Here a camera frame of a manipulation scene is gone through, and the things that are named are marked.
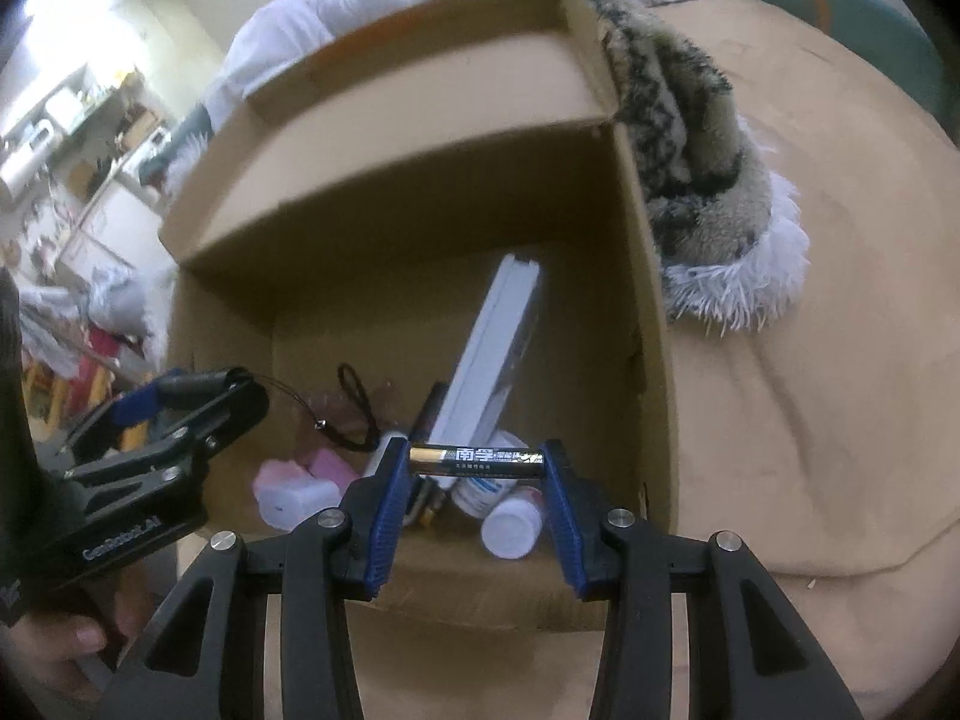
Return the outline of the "person's left hand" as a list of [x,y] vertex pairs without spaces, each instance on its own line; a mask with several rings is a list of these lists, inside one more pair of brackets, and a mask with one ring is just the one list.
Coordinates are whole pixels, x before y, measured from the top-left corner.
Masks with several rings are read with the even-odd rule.
[[[101,585],[114,590],[110,625],[126,649],[155,611],[148,574],[133,564]],[[85,656],[99,656],[109,635],[97,617],[36,610],[13,628],[2,628],[2,661],[44,718],[88,718],[101,691],[78,667]]]

